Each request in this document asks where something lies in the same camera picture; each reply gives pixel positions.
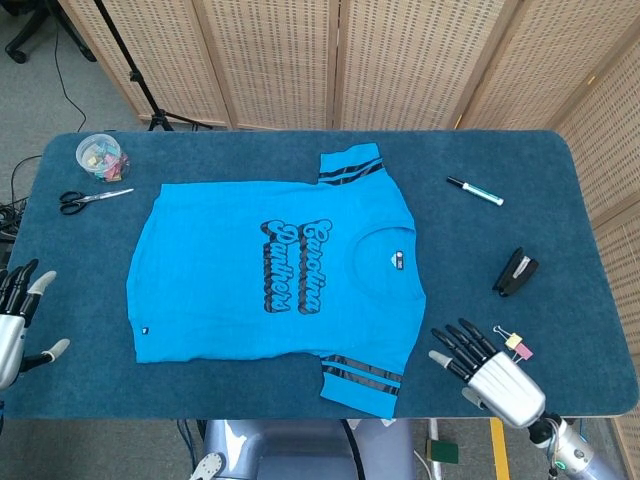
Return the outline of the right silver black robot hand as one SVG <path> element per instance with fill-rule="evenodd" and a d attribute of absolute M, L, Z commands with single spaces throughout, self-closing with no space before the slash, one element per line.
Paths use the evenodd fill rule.
<path fill-rule="evenodd" d="M 431 335 L 446 351 L 431 350 L 429 358 L 461 380 L 484 408 L 516 428 L 541 420 L 546 408 L 541 388 L 476 325 L 460 318 L 456 326 L 433 328 Z"/>

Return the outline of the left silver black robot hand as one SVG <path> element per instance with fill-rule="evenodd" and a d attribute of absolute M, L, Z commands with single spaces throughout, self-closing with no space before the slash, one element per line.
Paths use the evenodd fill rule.
<path fill-rule="evenodd" d="M 34 258 L 12 271 L 1 270 L 2 391 L 13 385 L 20 374 L 58 360 L 71 344 L 68 338 L 62 338 L 39 354 L 24 354 L 27 333 L 41 297 L 57 276 L 56 271 L 50 270 L 31 283 L 38 264 Z"/>

